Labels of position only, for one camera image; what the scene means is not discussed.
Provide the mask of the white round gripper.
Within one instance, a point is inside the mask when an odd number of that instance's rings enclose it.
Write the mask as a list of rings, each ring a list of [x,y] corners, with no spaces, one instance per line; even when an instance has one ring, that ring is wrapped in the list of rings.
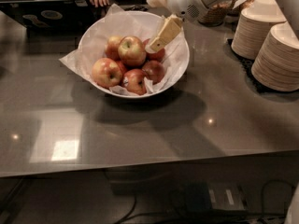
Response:
[[[200,21],[208,12],[202,0],[147,0],[147,3],[150,7],[167,7],[173,13],[169,17],[155,15],[151,21],[147,53],[157,53],[171,43],[182,30],[182,19]]]

